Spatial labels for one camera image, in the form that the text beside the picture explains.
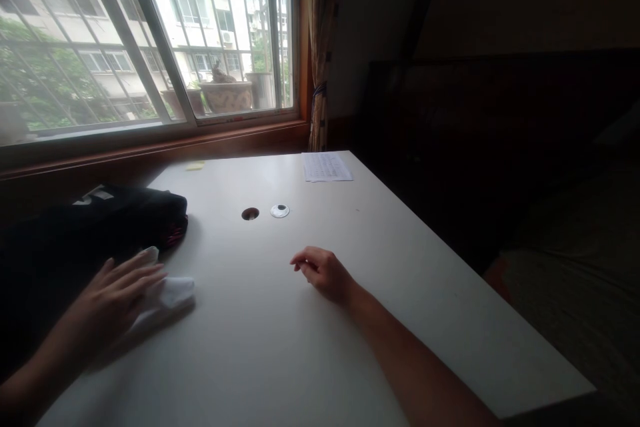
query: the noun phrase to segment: flower pot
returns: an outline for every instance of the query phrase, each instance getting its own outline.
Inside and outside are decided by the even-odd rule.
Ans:
[[[196,117],[205,117],[205,106],[202,104],[202,89],[187,89],[187,97]]]
[[[213,113],[237,113],[251,109],[251,82],[201,83],[200,88]]]
[[[275,107],[275,86],[272,73],[245,73],[251,82],[253,109],[269,109]]]
[[[0,145],[27,139],[29,127],[20,115],[19,102],[0,102]]]
[[[161,93],[165,101],[171,107],[171,110],[173,110],[175,118],[178,120],[184,120],[185,114],[182,112],[182,105],[180,105],[180,102],[178,101],[178,96],[175,94],[175,90],[163,90]]]

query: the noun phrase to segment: paper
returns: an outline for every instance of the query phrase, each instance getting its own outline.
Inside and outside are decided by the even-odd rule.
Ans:
[[[353,180],[351,172],[335,152],[303,153],[306,181]]]
[[[190,163],[189,165],[187,165],[187,171],[202,170],[202,167],[204,167],[204,166],[205,166],[205,161],[204,160],[193,162],[193,163]]]

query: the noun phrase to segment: dark wall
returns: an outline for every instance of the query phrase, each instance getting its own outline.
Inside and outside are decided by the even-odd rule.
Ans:
[[[416,59],[640,47],[638,0],[433,0]]]
[[[327,83],[329,118],[353,115],[369,62],[395,60],[414,0],[340,0]]]

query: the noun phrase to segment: sticky note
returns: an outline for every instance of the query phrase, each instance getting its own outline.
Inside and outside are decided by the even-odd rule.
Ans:
[[[189,165],[187,165],[187,171],[202,170],[202,167],[204,167],[204,166],[205,166],[205,161],[204,160],[193,162],[193,163],[190,163]]]

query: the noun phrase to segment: white table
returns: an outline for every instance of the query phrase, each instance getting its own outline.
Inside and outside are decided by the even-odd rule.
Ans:
[[[86,374],[42,425],[397,426],[403,413],[356,327],[289,265],[333,250],[353,277],[500,418],[594,391],[350,152],[353,181],[305,183],[300,155],[167,168],[189,229],[166,260],[197,305]],[[291,213],[270,215],[276,203]],[[259,209],[253,221],[241,218]]]

